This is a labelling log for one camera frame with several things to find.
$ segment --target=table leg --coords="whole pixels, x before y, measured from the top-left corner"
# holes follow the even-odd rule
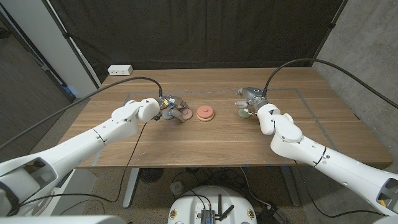
[[[123,208],[129,208],[131,206],[132,198],[136,193],[136,187],[139,180],[139,168],[132,168],[129,182],[127,183],[126,193],[123,199]]]
[[[284,176],[286,188],[290,195],[292,204],[296,207],[300,206],[299,194],[297,193],[297,189],[294,184],[293,175],[292,171],[290,170],[290,167],[284,166],[281,167],[280,170],[282,171],[282,175]]]

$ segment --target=wire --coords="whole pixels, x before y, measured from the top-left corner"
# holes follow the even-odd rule
[[[388,99],[387,97],[383,96],[381,93],[379,93],[378,91],[376,91],[375,89],[371,88],[370,86],[368,86],[365,82],[362,82],[360,79],[358,79],[357,77],[355,77],[353,74],[351,74],[349,71],[335,65],[334,63],[330,63],[324,60],[320,60],[320,59],[316,59],[316,58],[301,58],[301,59],[296,59],[296,60],[291,60],[283,65],[281,65],[279,68],[277,68],[274,72],[272,72],[271,76],[268,78],[268,81],[266,83],[266,87],[264,87],[264,91],[262,92],[262,97],[266,98],[267,97],[267,89],[268,89],[268,85],[269,82],[271,81],[271,79],[274,77],[274,75],[283,67],[286,67],[292,63],[295,62],[319,62],[319,63],[323,63],[325,65],[329,65],[341,72],[343,72],[344,74],[348,75],[349,77],[351,77],[353,80],[357,81],[359,84],[361,84],[363,87],[367,88],[369,91],[371,91],[372,93],[374,93],[376,96],[380,97],[382,100],[384,100],[385,102],[389,103],[391,106],[395,107],[398,109],[398,105],[391,101],[390,99]]]
[[[134,152],[136,151],[136,148],[137,148],[137,146],[138,146],[138,142],[139,142],[139,140],[140,140],[140,138],[141,138],[141,136],[142,136],[142,132],[144,131],[144,128],[145,128],[146,125],[147,125],[147,123],[145,123],[144,126],[142,127],[142,130],[141,130],[141,133],[139,134],[139,137],[138,137],[138,140],[137,140],[137,142],[136,142],[136,145],[134,146],[134,149],[132,150],[130,159],[129,159],[129,161],[127,162],[126,167],[124,168],[123,175],[122,175],[122,178],[121,178],[121,181],[120,181],[118,196],[116,197],[115,200],[109,200],[109,199],[106,199],[106,198],[104,198],[104,197],[101,197],[101,196],[98,196],[98,195],[93,195],[93,194],[79,194],[79,193],[76,193],[76,194],[55,194],[55,195],[47,195],[47,196],[35,198],[35,199],[30,200],[30,201],[28,201],[28,202],[22,202],[22,203],[19,205],[19,208],[21,208],[21,207],[24,206],[24,205],[27,205],[28,203],[32,203],[32,202],[35,202],[35,201],[38,201],[38,200],[42,200],[42,199],[45,199],[45,198],[49,198],[49,197],[59,197],[59,196],[90,196],[90,197],[100,198],[100,199],[105,200],[105,201],[107,201],[107,202],[109,202],[109,203],[117,202],[118,199],[119,199],[119,196],[120,196],[120,192],[121,192],[121,190],[122,190],[122,183],[123,183],[124,175],[126,174],[127,168],[128,168],[128,166],[129,166],[129,164],[130,164],[130,161],[131,161],[131,159],[132,159],[132,156],[134,155]],[[18,209],[17,209],[17,210],[14,210],[14,211],[10,211],[9,214],[8,214],[8,216],[15,215],[15,213],[18,211]]]
[[[21,136],[25,135],[25,134],[28,133],[29,131],[33,130],[33,129],[36,128],[37,126],[41,125],[42,123],[48,121],[49,119],[53,118],[54,116],[56,116],[56,115],[58,115],[58,114],[60,114],[60,113],[62,113],[62,112],[64,112],[64,111],[66,111],[67,109],[69,109],[69,108],[71,108],[71,107],[77,105],[78,103],[81,103],[82,101],[87,100],[88,98],[94,96],[95,94],[100,93],[100,92],[106,90],[107,88],[111,88],[112,86],[118,85],[118,84],[120,84],[120,83],[128,82],[128,81],[131,81],[131,80],[137,80],[137,79],[149,80],[149,81],[154,82],[154,83],[159,87],[159,96],[162,96],[162,95],[163,95],[162,87],[160,86],[160,84],[159,84],[157,81],[155,81],[155,80],[153,80],[153,79],[151,79],[151,78],[147,78],[147,77],[131,77],[131,78],[127,78],[127,79],[125,79],[125,80],[120,80],[120,81],[118,81],[118,82],[114,82],[114,83],[112,83],[112,84],[109,84],[109,85],[106,86],[106,87],[102,87],[102,88],[100,88],[100,89],[98,89],[98,90],[96,90],[96,91],[90,93],[89,95],[83,97],[82,99],[80,99],[80,100],[78,100],[78,101],[76,101],[76,102],[74,102],[74,103],[72,103],[72,104],[70,104],[70,105],[68,105],[68,106],[66,106],[66,107],[64,107],[64,108],[62,108],[62,109],[60,109],[59,111],[55,112],[54,114],[51,114],[50,116],[44,118],[43,120],[39,121],[38,123],[36,123],[36,124],[32,125],[31,127],[25,129],[25,131],[19,133],[18,135],[14,136],[12,139],[10,139],[10,140],[8,140],[7,142],[5,142],[4,144],[2,144],[2,145],[0,146],[0,150],[3,149],[4,147],[8,146],[10,143],[12,143],[13,141],[15,141],[16,139],[19,139]]]
[[[188,197],[188,196],[198,197],[198,198],[200,199],[200,201],[202,202],[202,204],[203,204],[203,209],[206,210],[205,203],[204,203],[203,200],[199,197],[199,196],[201,196],[201,195],[183,195],[183,196],[181,196],[181,197],[179,197],[179,198]]]
[[[248,181],[248,177],[246,177],[246,174],[244,173],[243,168],[242,168],[242,167],[240,167],[240,168],[241,168],[241,170],[242,170],[242,173],[243,173],[243,175],[244,175],[244,178],[246,179],[246,183],[247,183],[247,185],[248,185],[248,189],[249,189],[250,195],[251,195],[255,200],[257,200],[258,202],[261,202],[261,203],[263,203],[264,205],[267,205],[267,208],[268,208],[268,209],[271,209],[272,206],[271,206],[270,204],[268,204],[267,202],[263,202],[262,200],[256,198],[256,197],[251,193],[250,186],[249,186],[249,181]]]
[[[191,190],[191,192],[192,192],[194,195],[198,196],[198,197],[204,197],[205,199],[207,199],[207,201],[209,202],[209,210],[211,211],[211,202],[210,202],[210,200],[209,200],[207,197],[202,196],[202,195],[198,195],[198,194],[196,194],[193,190]]]
[[[67,208],[66,210],[64,210],[63,212],[61,212],[60,215],[64,214],[64,213],[65,213],[66,211],[68,211],[69,209],[71,209],[71,208],[73,208],[73,207],[75,207],[75,206],[77,206],[77,205],[79,205],[79,204],[81,204],[81,203],[83,203],[83,202],[88,202],[88,201],[96,201],[96,202],[101,203],[101,205],[102,205],[102,211],[103,211],[102,214],[105,215],[104,203],[102,203],[102,201],[97,200],[97,199],[88,199],[88,200],[81,201],[81,202],[79,202],[79,203],[77,203],[77,204],[75,204],[75,205],[72,205],[71,207]]]
[[[315,204],[315,202],[314,202],[314,200],[313,200],[313,198],[312,198],[312,196],[311,196],[311,194],[310,194],[310,191],[308,190],[307,184],[305,183],[303,174],[301,173],[301,169],[300,169],[299,165],[297,164],[297,161],[294,160],[294,162],[296,163],[296,166],[297,166],[297,168],[298,168],[298,171],[300,172],[300,176],[301,176],[301,179],[303,179],[303,183],[304,183],[305,190],[307,191],[308,196],[310,196],[310,199],[311,199],[311,201],[312,201],[312,203],[313,203],[313,206],[315,206],[315,208],[316,208],[320,213],[322,213],[322,215],[324,215],[324,216],[326,216],[326,217],[329,217],[329,218],[337,218],[337,217],[340,217],[340,216],[343,216],[343,215],[347,215],[347,214],[351,214],[351,213],[362,213],[362,212],[366,212],[366,213],[373,213],[373,214],[376,214],[376,215],[388,216],[388,215],[383,214],[383,213],[380,213],[380,212],[374,212],[374,211],[369,211],[369,210],[354,210],[354,211],[349,211],[349,212],[343,212],[343,213],[340,213],[340,214],[337,214],[337,215],[328,215],[328,214],[325,214],[325,213],[324,213],[323,211],[321,211],[321,210],[318,208],[318,206]]]

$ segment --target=concrete wall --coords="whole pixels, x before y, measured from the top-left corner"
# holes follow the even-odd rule
[[[318,58],[335,63],[398,103],[398,1],[348,1]],[[394,156],[386,170],[398,173],[398,110],[333,68],[313,67]],[[350,190],[316,170],[305,169],[310,191],[328,214],[371,207]],[[372,223],[380,216],[366,213],[337,219],[320,215],[302,189],[311,223]]]
[[[41,0],[0,0],[77,98],[96,90]]]

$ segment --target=metal frame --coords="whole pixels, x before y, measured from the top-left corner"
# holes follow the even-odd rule
[[[85,71],[86,71],[87,75],[89,76],[90,80],[94,83],[95,88],[98,89],[100,86],[98,85],[98,83],[95,80],[93,74],[90,72],[90,69],[87,67],[86,63],[82,59],[82,57],[79,54],[78,50],[76,49],[75,45],[73,44],[72,37],[70,37],[69,33],[65,30],[64,26],[62,25],[62,22],[58,19],[58,16],[55,14],[55,12],[54,12],[52,6],[49,4],[49,2],[47,2],[46,0],[42,0],[42,2],[44,4],[45,8],[50,13],[52,19],[54,20],[54,22],[56,23],[56,25],[60,29],[63,37],[65,38],[65,40],[67,40],[70,48],[73,50],[73,53],[75,53],[77,59],[81,63],[81,66],[83,66],[83,68],[85,69]]]

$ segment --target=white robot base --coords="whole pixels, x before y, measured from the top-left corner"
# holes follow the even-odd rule
[[[201,196],[208,198],[211,203],[211,209],[209,201]],[[203,203],[200,201],[199,197],[203,200],[206,211],[203,211]],[[192,189],[192,191],[189,190],[183,194],[183,196],[173,203],[167,220],[168,224],[257,223],[253,206],[248,200],[229,188],[217,185],[196,187]]]

